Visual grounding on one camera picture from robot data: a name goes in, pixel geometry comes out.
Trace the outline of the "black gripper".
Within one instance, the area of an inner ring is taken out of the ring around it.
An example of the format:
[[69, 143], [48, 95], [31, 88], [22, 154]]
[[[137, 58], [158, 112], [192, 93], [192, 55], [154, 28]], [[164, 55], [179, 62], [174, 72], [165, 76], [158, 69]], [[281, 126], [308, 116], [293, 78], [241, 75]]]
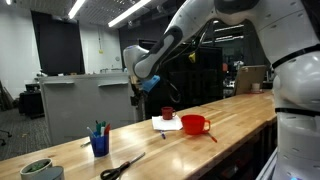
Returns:
[[135, 84], [131, 85], [131, 89], [133, 91], [133, 95], [130, 97], [132, 106], [140, 106], [143, 104], [143, 91]]

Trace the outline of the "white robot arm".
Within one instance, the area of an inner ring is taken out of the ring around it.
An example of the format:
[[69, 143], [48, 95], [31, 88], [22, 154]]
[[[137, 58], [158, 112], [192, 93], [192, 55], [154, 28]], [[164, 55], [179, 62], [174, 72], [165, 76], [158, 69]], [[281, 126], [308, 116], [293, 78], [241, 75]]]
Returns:
[[248, 23], [254, 41], [243, 45], [274, 70], [277, 151], [273, 180], [320, 180], [320, 0], [185, 0], [149, 50], [123, 50], [128, 72], [155, 75], [180, 44], [213, 20]]

